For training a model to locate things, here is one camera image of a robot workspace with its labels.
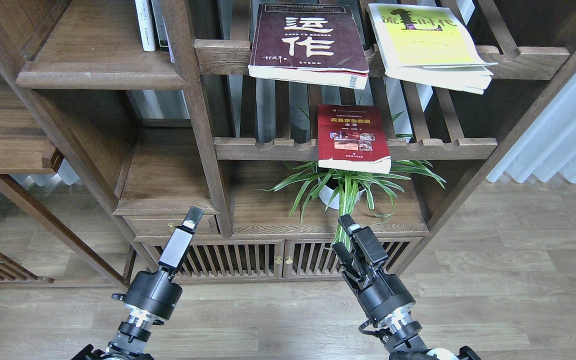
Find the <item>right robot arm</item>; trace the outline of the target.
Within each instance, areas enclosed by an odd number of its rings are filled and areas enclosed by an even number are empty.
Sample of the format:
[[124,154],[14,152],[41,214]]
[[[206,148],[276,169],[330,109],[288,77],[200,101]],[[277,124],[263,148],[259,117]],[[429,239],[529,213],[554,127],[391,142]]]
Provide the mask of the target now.
[[428,348],[419,335],[422,326],[414,321],[413,296],[397,275],[384,272],[388,255],[370,227],[361,227],[345,214],[338,218],[349,235],[352,251],[343,243],[333,244],[342,276],[365,313],[359,332],[379,338],[391,360],[478,360],[480,356],[463,346],[458,354],[445,348]]

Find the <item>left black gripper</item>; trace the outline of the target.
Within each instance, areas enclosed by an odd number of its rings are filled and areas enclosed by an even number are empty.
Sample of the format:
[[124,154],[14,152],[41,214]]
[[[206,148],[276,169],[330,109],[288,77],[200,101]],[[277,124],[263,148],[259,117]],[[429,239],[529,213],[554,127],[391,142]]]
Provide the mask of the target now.
[[181,298],[183,289],[173,277],[185,260],[188,247],[204,211],[192,206],[182,225],[174,228],[158,260],[158,270],[139,271],[126,293],[114,293],[112,299],[124,302],[168,321]]

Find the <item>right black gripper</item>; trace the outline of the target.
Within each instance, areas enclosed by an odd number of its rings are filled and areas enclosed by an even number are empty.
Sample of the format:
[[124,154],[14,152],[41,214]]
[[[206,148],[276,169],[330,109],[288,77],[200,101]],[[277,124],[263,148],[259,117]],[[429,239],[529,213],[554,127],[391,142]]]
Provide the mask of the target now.
[[[343,278],[350,285],[359,305],[373,326],[407,326],[415,301],[397,275],[384,273],[382,265],[388,254],[370,227],[361,227],[349,214],[338,217],[338,225],[349,236],[353,251],[342,242],[332,244],[343,268]],[[353,263],[371,267],[362,281]]]

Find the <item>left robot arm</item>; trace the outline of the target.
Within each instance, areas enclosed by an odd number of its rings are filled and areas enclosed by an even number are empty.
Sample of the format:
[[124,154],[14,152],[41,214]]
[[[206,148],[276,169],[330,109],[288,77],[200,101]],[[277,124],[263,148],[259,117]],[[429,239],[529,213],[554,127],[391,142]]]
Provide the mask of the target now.
[[105,350],[94,350],[92,344],[73,356],[74,360],[151,360],[145,353],[146,342],[153,325],[163,325],[174,312],[183,289],[173,279],[185,260],[189,244],[204,212],[190,207],[182,225],[175,227],[154,272],[140,271],[126,293],[114,293],[112,298],[131,309]]

